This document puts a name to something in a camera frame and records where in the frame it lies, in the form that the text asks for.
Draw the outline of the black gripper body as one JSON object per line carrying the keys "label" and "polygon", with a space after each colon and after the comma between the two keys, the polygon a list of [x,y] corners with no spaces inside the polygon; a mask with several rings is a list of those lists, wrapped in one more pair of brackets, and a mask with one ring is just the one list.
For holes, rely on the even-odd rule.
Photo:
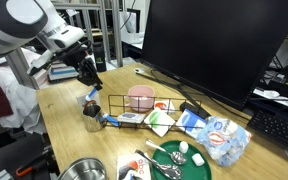
{"label": "black gripper body", "polygon": [[84,46],[74,47],[65,51],[63,62],[72,66],[78,72],[77,80],[84,85],[91,85],[90,78],[97,75],[93,61],[87,55],[87,48]]}

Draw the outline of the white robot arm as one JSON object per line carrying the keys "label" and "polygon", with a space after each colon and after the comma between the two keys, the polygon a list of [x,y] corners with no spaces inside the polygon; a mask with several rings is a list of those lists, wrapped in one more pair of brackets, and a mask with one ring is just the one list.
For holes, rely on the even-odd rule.
{"label": "white robot arm", "polygon": [[86,53],[91,42],[84,31],[66,23],[50,0],[0,0],[0,58],[38,39],[46,48],[27,70],[30,76],[58,60],[75,68],[77,80],[101,90],[103,82]]}

